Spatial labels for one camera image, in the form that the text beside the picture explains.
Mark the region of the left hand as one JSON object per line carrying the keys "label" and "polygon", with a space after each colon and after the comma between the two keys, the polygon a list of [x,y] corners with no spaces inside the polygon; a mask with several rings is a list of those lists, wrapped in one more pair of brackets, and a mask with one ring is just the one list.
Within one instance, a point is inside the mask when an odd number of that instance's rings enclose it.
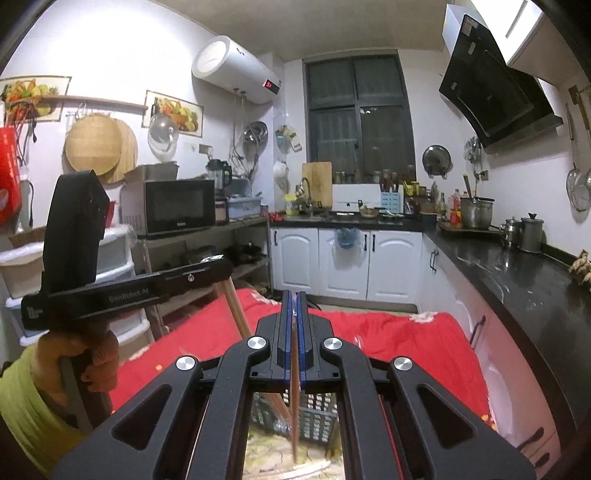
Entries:
{"label": "left hand", "polygon": [[63,359],[70,359],[77,379],[89,392],[109,393],[118,383],[119,344],[107,331],[100,340],[78,334],[49,332],[33,348],[30,371],[39,392],[59,406],[68,403],[62,378]]}

